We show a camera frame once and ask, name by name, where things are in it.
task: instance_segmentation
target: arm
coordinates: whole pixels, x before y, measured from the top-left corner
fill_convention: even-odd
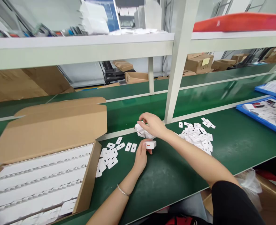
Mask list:
[[[168,130],[163,122],[156,115],[143,113],[137,123],[150,134],[169,143],[191,167],[212,186],[217,181],[229,181],[238,186],[239,183],[235,177],[218,160],[208,155],[198,147],[180,138],[171,130]]]
[[[146,166],[147,156],[146,145],[144,143],[146,141],[150,141],[150,139],[144,139],[140,142],[136,151],[134,166],[119,185],[120,189],[128,195],[132,193],[139,176]],[[118,188],[116,188],[93,214],[86,225],[118,224],[128,200],[129,196],[124,195]]]

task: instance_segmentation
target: red tray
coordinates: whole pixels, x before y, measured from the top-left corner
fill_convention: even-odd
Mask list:
[[[196,22],[193,32],[276,30],[276,14],[234,13]]]

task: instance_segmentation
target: green workbench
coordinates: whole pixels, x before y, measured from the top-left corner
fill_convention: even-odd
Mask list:
[[[200,74],[183,77],[181,87],[210,83],[226,79],[265,73],[272,65],[248,67],[236,70]],[[267,81],[270,75],[243,78],[236,81],[206,85],[180,90],[173,117],[187,115],[219,106],[224,106],[252,98],[262,97],[264,94],[254,91],[254,87]],[[13,116],[22,108],[77,98],[101,96],[109,99],[122,98],[149,92],[148,82],[124,85],[119,87],[102,88],[57,96],[46,96],[19,101],[0,102],[0,118]],[[168,80],[154,81],[155,91],[163,91],[168,87]],[[167,93],[156,94],[127,100],[108,102],[107,123],[108,133],[132,128],[139,115],[151,112],[164,119]],[[253,167],[265,160],[276,156],[276,133],[246,115],[228,109],[205,116],[216,125],[210,129],[213,134],[213,156],[221,161],[233,174]],[[10,120],[0,122],[0,135]],[[195,117],[187,122],[201,122]],[[178,123],[168,124],[168,128],[180,133],[182,128]],[[139,143],[135,133],[124,136],[124,142]],[[91,207],[67,218],[58,224],[85,224],[99,205],[116,188],[131,169],[135,154],[119,151],[119,163],[110,170],[106,170],[102,177],[96,179]],[[148,157],[148,164],[129,200],[121,224],[131,222],[162,207],[183,199],[207,187],[191,167],[168,144],[157,140],[157,147],[152,156]]]
[[[209,119],[216,128],[206,128],[213,135],[212,156],[232,174],[240,173],[276,156],[276,132],[232,108],[185,120],[189,123]],[[178,122],[167,127],[176,133],[182,128]],[[104,147],[117,138],[101,141]],[[136,133],[124,135],[122,141],[139,143]],[[165,206],[186,198],[208,187],[207,183],[166,142],[156,139],[153,155],[148,155],[144,172],[129,199],[120,224],[132,222]],[[85,225],[93,212],[113,192],[133,166],[135,154],[118,151],[118,163],[96,178],[90,209],[67,218],[59,224]]]

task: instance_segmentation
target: blue crate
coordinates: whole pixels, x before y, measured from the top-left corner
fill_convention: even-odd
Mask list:
[[[268,94],[268,95],[276,97],[276,92],[270,92],[270,91],[262,89],[261,87],[263,87],[264,85],[265,84],[262,84],[262,85],[259,85],[259,86],[255,87],[255,91],[259,91],[259,92],[262,92],[264,94]]]
[[[260,99],[260,100],[256,100],[256,101],[253,101],[253,102],[248,102],[248,103],[245,103],[245,104],[253,104],[253,103],[257,103],[257,102],[262,102],[262,101],[265,101],[265,100],[268,100],[268,99],[275,99],[276,100],[276,97],[267,97],[267,98],[263,98],[263,99]],[[236,109],[238,109],[239,111],[243,112],[244,114],[248,115],[249,117],[257,120],[258,122],[262,123],[263,125],[267,126],[268,128],[272,129],[273,131],[276,132],[276,126],[271,124],[270,122],[266,121],[265,119],[262,119],[260,118],[259,116],[251,113],[250,111],[242,108],[244,104],[240,104],[240,105],[237,105],[236,106]]]

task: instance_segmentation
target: person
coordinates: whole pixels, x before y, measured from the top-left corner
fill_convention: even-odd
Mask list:
[[[160,118],[154,114],[143,113],[137,123],[153,136],[170,144],[207,181],[212,190],[213,224],[265,224],[238,181],[218,160],[168,130]],[[144,139],[140,142],[133,168],[98,208],[87,225],[119,223],[135,184],[146,166],[145,142],[149,140]],[[157,214],[156,219],[150,217],[142,224],[209,224],[193,215],[173,214],[168,217],[168,214],[153,214]]]

